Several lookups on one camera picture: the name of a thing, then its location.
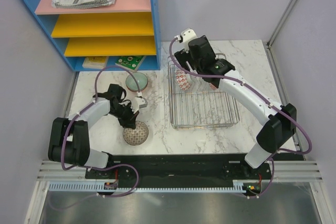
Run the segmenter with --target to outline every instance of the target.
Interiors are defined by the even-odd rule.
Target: green bowl
[[[143,91],[148,85],[147,76],[143,73],[134,73],[133,75],[136,78],[136,80],[137,80],[137,82],[140,86],[140,90]],[[137,92],[138,91],[138,87],[137,87],[134,79],[131,76],[128,76],[126,78],[126,87],[129,90],[131,90],[132,92]]]

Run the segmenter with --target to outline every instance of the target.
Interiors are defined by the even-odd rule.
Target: pink shelf
[[[41,0],[35,13],[37,15],[70,14],[70,13],[126,13],[126,12],[150,12],[150,0],[116,0],[114,5],[91,9],[62,9],[53,8],[51,0]]]

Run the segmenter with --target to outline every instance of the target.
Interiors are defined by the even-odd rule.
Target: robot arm
[[[111,84],[107,92],[98,93],[97,100],[92,99],[91,102],[94,104],[80,114],[71,126],[72,141],[66,142],[65,163],[97,168],[106,167],[109,155],[90,148],[89,129],[108,114],[117,117],[124,128],[135,129],[139,109],[147,107],[147,101],[141,93],[138,93],[132,101],[125,100],[125,98],[125,89],[117,84]],[[48,150],[48,157],[51,161],[60,162],[66,128],[75,116],[76,114],[54,120]]]
[[[174,55],[186,70],[195,70],[198,74],[226,76],[242,82],[242,84],[239,84],[231,79],[203,78],[206,82],[236,98],[263,126],[257,135],[257,143],[245,156],[245,161],[252,168],[259,167],[295,134],[296,127],[249,89],[248,86],[257,90],[240,75],[230,62],[225,59],[216,59],[206,36],[198,38],[193,30],[187,29],[180,36],[177,36],[177,39],[180,43],[183,43],[184,49]],[[270,104],[296,120],[296,108],[293,105],[283,106],[279,102],[263,96],[268,99]]]

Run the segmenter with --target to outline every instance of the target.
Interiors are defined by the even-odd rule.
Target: metal cooling rack
[[[169,62],[170,118],[175,129],[231,127],[240,121],[237,101],[231,95],[213,91],[209,83],[191,76],[192,86],[183,91],[176,82],[178,69]]]

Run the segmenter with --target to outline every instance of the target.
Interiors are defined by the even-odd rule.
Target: marble table
[[[274,78],[261,40],[211,41],[215,52],[223,52],[236,69],[257,89],[274,100],[280,101]],[[90,129],[91,148],[114,155],[132,154],[197,154],[197,153],[246,153],[256,142],[261,125],[240,103],[240,122],[230,128],[175,130],[170,124],[167,57],[169,42],[162,44],[160,71],[143,71],[149,79],[143,96],[148,107],[140,111],[138,120],[146,123],[149,138],[139,146],[128,145],[122,136],[118,120],[104,116]],[[94,94],[97,72],[81,72],[71,104],[70,114],[82,109]],[[127,73],[104,72],[98,80],[98,92],[106,92],[109,84],[117,83],[125,89]],[[128,98],[134,93],[128,91]],[[284,147],[295,150],[290,139]]]

